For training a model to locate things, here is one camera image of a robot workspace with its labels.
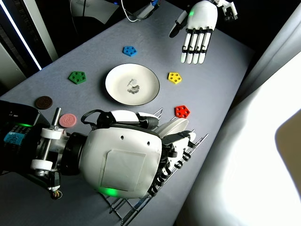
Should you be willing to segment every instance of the blue label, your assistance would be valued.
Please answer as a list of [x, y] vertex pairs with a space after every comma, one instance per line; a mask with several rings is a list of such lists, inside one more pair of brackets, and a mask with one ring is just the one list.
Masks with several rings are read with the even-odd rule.
[[24, 134], [22, 133], [15, 133], [15, 132], [9, 132], [5, 137], [4, 137], [4, 142], [5, 143], [10, 143], [13, 145], [20, 145], [22, 143], [22, 140], [24, 138]]

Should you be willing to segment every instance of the green led light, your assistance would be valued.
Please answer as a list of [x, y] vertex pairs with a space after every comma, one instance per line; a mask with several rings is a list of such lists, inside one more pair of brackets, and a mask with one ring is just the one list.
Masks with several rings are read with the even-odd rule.
[[23, 124], [23, 123], [17, 123], [18, 126], [24, 126], [24, 127], [32, 127], [32, 125]]
[[118, 190], [113, 188], [105, 188], [102, 190], [102, 192], [109, 196], [118, 196]]

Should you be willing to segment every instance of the robotic hand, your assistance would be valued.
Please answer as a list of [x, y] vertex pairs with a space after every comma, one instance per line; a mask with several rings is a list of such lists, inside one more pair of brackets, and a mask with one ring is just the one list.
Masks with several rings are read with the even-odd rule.
[[212, 31], [217, 22], [217, 8], [222, 7], [226, 21], [236, 20], [237, 11], [233, 2], [203, 0], [192, 8], [187, 7], [179, 16], [169, 34], [171, 38], [187, 25], [187, 35], [182, 47], [181, 62], [202, 64], [205, 59]]
[[[88, 136], [66, 133], [30, 106], [0, 101], [0, 172], [13, 171], [48, 190], [53, 199], [62, 193], [60, 178], [80, 172], [100, 193], [122, 198], [156, 195], [190, 158], [188, 148], [196, 134], [186, 131], [187, 119], [158, 127], [158, 118], [147, 113], [93, 110], [82, 116], [92, 131]], [[86, 118], [100, 113], [97, 122]]]

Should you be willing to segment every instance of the gray table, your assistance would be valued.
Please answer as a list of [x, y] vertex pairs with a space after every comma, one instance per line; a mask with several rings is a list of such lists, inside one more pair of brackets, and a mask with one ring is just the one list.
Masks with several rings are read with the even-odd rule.
[[[203, 164], [211, 144], [224, 120], [232, 99], [244, 77], [253, 52], [228, 35], [214, 31], [209, 51], [202, 65], [180, 63], [185, 31], [168, 37], [181, 10], [168, 2], [147, 20], [130, 23], [123, 20], [82, 44], [36, 73], [1, 97], [2, 100], [33, 105], [40, 96], [50, 96], [53, 105], [42, 113], [51, 121], [55, 108], [80, 117], [92, 110], [126, 109], [154, 113], [163, 107], [161, 122], [174, 116], [174, 107], [186, 105], [191, 114], [188, 129], [198, 137], [209, 137], [194, 152], [192, 159], [168, 181], [155, 198], [131, 223], [133, 226], [170, 226]], [[126, 45], [135, 46], [138, 54], [122, 54]], [[140, 107], [122, 106], [105, 94], [103, 80], [115, 66], [136, 63], [150, 68], [160, 81], [158, 96]], [[72, 71], [84, 71], [87, 82], [75, 85], [67, 78]], [[167, 80], [168, 72], [179, 72], [182, 82]], [[77, 123], [69, 132], [88, 134], [90, 127]], [[58, 201], [35, 184], [10, 173], [0, 177], [0, 224], [6, 226], [99, 226], [120, 225], [109, 215], [108, 205], [81, 176], [63, 177], [63, 198]]]

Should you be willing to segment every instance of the pink round object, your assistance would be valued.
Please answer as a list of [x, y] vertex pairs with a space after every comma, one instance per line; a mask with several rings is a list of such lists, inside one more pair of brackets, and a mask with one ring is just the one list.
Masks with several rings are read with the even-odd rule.
[[60, 117], [59, 122], [62, 127], [72, 127], [76, 124], [76, 116], [74, 114], [64, 114]]

